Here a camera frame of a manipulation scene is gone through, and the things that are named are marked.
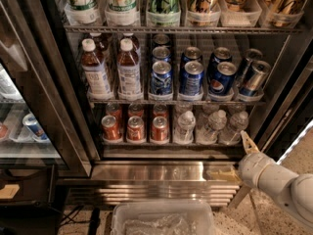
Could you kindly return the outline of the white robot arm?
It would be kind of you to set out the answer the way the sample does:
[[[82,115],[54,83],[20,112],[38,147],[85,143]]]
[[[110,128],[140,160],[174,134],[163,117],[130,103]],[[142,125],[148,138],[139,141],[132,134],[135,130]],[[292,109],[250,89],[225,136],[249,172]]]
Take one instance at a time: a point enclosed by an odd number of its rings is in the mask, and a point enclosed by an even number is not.
[[[238,170],[222,166],[208,171],[210,179],[243,182],[268,195],[284,212],[313,231],[313,174],[298,174],[260,152],[249,135],[240,132],[246,154]]]

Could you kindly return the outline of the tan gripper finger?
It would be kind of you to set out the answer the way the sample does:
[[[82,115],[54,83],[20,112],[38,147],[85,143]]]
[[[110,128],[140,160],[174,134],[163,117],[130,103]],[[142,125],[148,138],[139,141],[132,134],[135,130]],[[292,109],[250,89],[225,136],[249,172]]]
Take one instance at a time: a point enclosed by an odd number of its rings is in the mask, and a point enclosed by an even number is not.
[[[241,131],[241,136],[247,154],[259,153],[258,147],[244,130]]]
[[[214,180],[224,180],[229,182],[240,182],[241,179],[233,168],[209,169],[207,175]]]

